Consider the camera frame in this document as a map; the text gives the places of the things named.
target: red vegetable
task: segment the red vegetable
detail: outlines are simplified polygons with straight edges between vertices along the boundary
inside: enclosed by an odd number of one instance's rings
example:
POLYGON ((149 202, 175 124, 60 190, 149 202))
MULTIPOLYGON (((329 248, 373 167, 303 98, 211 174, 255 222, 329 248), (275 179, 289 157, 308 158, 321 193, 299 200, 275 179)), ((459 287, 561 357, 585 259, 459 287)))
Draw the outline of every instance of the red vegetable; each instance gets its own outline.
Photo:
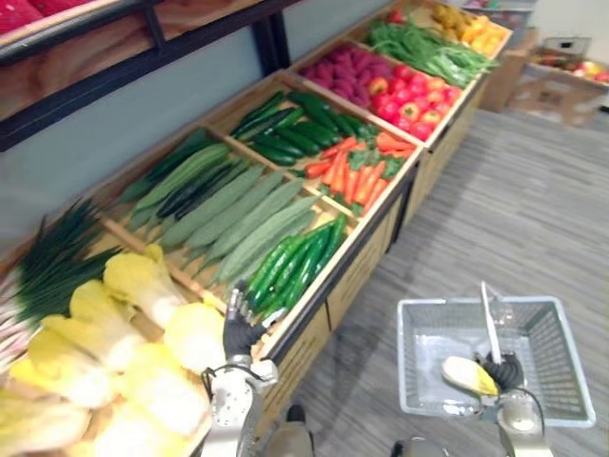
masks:
POLYGON ((379 197, 384 192, 384 190, 387 189, 388 185, 389 185, 389 182, 384 179, 379 179, 375 183, 374 188, 372 189, 372 192, 370 193, 370 198, 368 198, 368 201, 365 202, 365 205, 363 206, 363 216, 365 216, 370 211, 370 209, 372 208, 374 203, 379 199, 379 197))

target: tomato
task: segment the tomato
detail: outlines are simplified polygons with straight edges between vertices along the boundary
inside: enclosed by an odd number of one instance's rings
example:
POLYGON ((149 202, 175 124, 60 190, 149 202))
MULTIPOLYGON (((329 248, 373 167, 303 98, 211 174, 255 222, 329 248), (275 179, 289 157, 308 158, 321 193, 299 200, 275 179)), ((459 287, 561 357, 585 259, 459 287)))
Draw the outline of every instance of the tomato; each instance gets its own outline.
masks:
POLYGON ((453 86, 448 86, 444 89, 444 100, 449 105, 454 104, 461 97, 462 90, 453 86))
POLYGON ((427 89, 431 90, 444 90, 446 83, 441 78, 429 78, 427 80, 427 89))
POLYGON ((408 132, 420 140, 425 141, 427 138, 429 138, 433 131, 434 128, 432 125, 426 122, 417 122, 413 124, 412 128, 408 132))
POLYGON ((413 69, 411 69, 410 67, 408 67, 407 65, 404 65, 404 64, 396 65, 393 68, 393 75, 396 78, 400 78, 405 82, 410 81, 410 78, 412 77, 413 74, 414 74, 413 69))
POLYGON ((391 121, 398 112, 400 106, 395 102, 389 102, 377 108, 377 114, 385 121, 391 121))
POLYGON ((412 92, 409 88, 403 88, 393 92, 391 97, 393 98, 393 100, 395 100, 396 103, 403 105, 404 103, 412 100, 412 92))
POLYGON ((427 100, 429 100, 430 103, 443 102, 444 94, 439 90, 432 90, 431 92, 427 93, 427 100))
POLYGON ((427 88, 421 84, 411 84, 408 86, 408 88, 412 92, 413 97, 419 97, 427 94, 427 88))
POLYGON ((368 93, 370 95, 376 95, 378 93, 387 92, 389 83, 382 76, 372 78, 372 81, 368 83, 368 93))
POLYGON ((442 120, 442 115, 437 111, 430 110, 421 116, 421 122, 425 122, 429 125, 436 127, 442 120))
POLYGON ((450 105, 448 105, 447 103, 444 102, 440 102, 440 103, 434 103, 431 105, 430 109, 438 112, 439 114, 441 114, 442 116, 444 116, 445 114, 447 114, 450 111, 450 105))
POLYGON ((417 122, 421 115, 421 109, 415 103, 405 103, 400 107, 400 114, 410 122, 417 122))
POLYGON ((415 74, 412 75, 412 77, 410 78, 410 84, 411 85, 420 85, 423 86, 424 88, 427 87, 427 76, 425 76, 422 73, 419 73, 418 71, 415 72, 415 74))
POLYGON ((408 84, 404 80, 396 78, 391 80, 387 91, 389 93, 396 93, 398 90, 405 89, 407 86, 408 84))
POLYGON ((421 112, 425 112, 431 106, 431 102, 427 99, 427 97, 417 97, 413 100, 414 104, 419 107, 421 112))

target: yellow object in basket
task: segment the yellow object in basket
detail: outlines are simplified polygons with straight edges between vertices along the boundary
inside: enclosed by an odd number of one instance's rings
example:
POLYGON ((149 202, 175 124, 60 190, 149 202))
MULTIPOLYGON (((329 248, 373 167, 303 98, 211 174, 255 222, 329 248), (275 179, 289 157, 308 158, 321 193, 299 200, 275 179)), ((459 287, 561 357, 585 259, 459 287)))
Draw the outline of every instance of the yellow object in basket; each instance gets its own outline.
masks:
POLYGON ((493 378, 476 362, 464 357, 448 357, 442 363, 442 376, 457 387, 478 395, 498 396, 493 378))

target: cucumber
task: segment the cucumber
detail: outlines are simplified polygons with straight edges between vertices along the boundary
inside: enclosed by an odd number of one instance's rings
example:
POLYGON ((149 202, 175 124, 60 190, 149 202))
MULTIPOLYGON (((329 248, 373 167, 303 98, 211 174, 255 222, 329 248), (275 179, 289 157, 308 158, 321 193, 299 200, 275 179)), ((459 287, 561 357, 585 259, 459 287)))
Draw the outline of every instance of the cucumber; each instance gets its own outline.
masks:
POLYGON ((258 146, 280 150, 281 152, 284 152, 286 155, 294 157, 295 159, 305 157, 304 152, 282 138, 269 135, 256 135, 254 137, 254 143, 256 143, 258 146))

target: wooden board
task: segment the wooden board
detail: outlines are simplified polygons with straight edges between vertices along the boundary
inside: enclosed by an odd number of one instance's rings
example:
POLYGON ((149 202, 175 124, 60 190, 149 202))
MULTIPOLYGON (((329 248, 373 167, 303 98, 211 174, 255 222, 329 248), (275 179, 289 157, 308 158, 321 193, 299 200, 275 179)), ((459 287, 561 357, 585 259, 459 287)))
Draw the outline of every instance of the wooden board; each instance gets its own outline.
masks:
POLYGON ((321 307, 279 365, 279 383, 266 393, 255 436, 262 438, 284 409, 292 392, 330 336, 325 306, 321 307))

